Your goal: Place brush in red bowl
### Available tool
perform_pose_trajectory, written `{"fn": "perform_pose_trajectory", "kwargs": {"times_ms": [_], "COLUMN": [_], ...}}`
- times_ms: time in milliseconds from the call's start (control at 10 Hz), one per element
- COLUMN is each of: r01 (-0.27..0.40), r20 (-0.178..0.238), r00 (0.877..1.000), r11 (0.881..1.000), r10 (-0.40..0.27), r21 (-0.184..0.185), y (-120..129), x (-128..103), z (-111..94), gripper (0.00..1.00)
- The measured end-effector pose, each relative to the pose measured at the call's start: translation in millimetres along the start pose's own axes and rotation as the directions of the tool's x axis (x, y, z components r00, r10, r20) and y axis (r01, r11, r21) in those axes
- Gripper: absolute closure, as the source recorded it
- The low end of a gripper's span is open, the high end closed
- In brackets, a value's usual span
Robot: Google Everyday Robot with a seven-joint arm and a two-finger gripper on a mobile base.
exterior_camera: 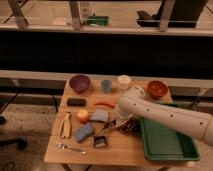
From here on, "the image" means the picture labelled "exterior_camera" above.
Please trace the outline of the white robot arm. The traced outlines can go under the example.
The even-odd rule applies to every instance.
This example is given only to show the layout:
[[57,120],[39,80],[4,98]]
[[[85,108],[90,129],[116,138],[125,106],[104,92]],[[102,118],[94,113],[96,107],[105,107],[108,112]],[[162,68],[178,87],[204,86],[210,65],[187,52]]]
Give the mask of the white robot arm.
[[124,91],[114,111],[118,127],[131,116],[140,116],[213,146],[213,115],[149,102],[140,86]]

